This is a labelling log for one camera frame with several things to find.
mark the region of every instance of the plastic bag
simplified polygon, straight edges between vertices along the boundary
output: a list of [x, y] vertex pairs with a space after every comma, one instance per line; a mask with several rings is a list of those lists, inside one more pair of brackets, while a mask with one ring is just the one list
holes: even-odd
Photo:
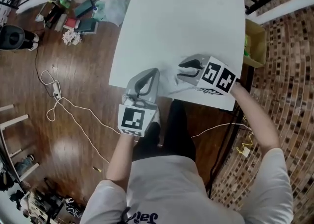
[[93, 18], [119, 26], [123, 22], [129, 3], [130, 0], [98, 0], [95, 3]]

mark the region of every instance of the yellow cable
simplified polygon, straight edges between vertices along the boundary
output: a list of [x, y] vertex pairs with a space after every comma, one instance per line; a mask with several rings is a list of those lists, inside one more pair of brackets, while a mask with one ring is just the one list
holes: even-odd
[[[252, 146], [253, 145], [253, 141], [252, 141], [252, 139], [251, 139], [251, 136], [253, 135], [253, 133], [251, 132], [251, 134], [249, 135], [249, 139], [250, 139], [250, 141], [251, 141], [251, 143], [250, 144], [247, 144], [247, 143], [242, 143], [242, 146], [243, 146], [243, 148], [245, 148], [245, 146]], [[244, 150], [243, 151], [240, 151], [240, 149], [237, 147], [236, 148], [236, 150], [239, 152], [239, 153], [241, 153], [241, 154], [243, 154], [243, 152], [244, 152]]]

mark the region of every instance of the cardboard box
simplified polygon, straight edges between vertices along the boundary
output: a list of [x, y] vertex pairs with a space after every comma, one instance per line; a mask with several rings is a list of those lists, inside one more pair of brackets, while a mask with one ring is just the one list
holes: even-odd
[[245, 48], [250, 57], [243, 56], [243, 63], [254, 68], [263, 67], [266, 63], [266, 31], [257, 23], [246, 19], [245, 34], [248, 44]]

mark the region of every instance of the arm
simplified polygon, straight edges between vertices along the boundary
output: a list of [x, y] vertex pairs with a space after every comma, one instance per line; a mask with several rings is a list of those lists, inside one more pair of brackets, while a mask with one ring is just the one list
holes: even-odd
[[134, 136], [121, 134], [111, 158], [106, 177], [126, 192], [131, 172]]
[[262, 151], [262, 163], [241, 214], [248, 224], [288, 224], [293, 219], [292, 190], [276, 127], [238, 83], [231, 91], [241, 106]]
[[101, 181], [88, 201], [81, 224], [117, 224], [127, 207], [126, 191], [131, 172], [134, 136], [121, 134], [114, 150], [107, 180]]
[[280, 148], [276, 127], [257, 101], [239, 83], [235, 83], [231, 94], [247, 117], [250, 127], [261, 147], [262, 157], [273, 149]]

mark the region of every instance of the black and white marker cube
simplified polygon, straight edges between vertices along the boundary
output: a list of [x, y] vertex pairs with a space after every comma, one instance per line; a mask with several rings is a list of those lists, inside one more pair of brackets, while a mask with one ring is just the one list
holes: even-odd
[[155, 110], [119, 105], [118, 128], [122, 133], [144, 137]]
[[236, 75], [227, 65], [214, 57], [210, 57], [196, 87], [204, 93], [226, 95], [230, 92], [235, 81]]

